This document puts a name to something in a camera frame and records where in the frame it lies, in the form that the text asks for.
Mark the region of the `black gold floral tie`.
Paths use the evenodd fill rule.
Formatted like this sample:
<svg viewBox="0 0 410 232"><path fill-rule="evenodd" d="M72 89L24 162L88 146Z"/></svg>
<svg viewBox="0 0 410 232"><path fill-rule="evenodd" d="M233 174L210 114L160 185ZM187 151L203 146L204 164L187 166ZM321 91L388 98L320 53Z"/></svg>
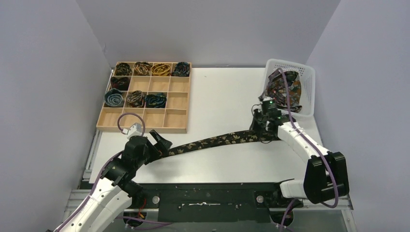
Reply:
<svg viewBox="0 0 410 232"><path fill-rule="evenodd" d="M194 152L201 149L214 148L224 145L237 145L245 143L262 142L269 143L271 141L278 141L279 138L269 132L257 132L254 130L242 130L222 134L187 144L179 145L170 148L164 155L161 155L159 159L163 159L169 156L180 155L184 153Z"/></svg>

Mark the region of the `wooden compartment tray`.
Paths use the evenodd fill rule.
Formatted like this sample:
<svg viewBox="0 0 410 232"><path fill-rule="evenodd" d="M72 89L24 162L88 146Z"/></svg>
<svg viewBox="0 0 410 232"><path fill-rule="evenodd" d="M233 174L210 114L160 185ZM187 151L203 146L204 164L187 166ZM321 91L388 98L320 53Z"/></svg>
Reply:
<svg viewBox="0 0 410 232"><path fill-rule="evenodd" d="M191 76L190 62L117 62L96 128L118 132L143 121L148 131L187 133Z"/></svg>

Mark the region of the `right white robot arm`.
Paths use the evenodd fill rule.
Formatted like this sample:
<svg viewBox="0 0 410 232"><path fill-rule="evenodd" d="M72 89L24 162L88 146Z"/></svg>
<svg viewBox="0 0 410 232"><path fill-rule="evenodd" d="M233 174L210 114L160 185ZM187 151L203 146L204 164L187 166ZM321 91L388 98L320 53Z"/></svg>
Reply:
<svg viewBox="0 0 410 232"><path fill-rule="evenodd" d="M264 114L255 109L250 129L262 137L272 135L274 139L285 142L306 164L302 179L280 183L280 193L284 198L307 199L317 204L349 194L344 155L319 145L293 117L282 114L280 110Z"/></svg>

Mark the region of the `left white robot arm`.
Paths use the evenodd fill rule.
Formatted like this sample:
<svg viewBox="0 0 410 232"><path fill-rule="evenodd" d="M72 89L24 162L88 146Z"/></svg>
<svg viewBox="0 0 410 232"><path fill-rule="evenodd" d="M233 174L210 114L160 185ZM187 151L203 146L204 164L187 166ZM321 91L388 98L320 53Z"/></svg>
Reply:
<svg viewBox="0 0 410 232"><path fill-rule="evenodd" d="M124 209L141 205L143 187L133 180L137 170L168 156L172 146L155 130L149 133L156 143L142 135L131 136L124 149L103 165L89 194L55 231L101 232Z"/></svg>

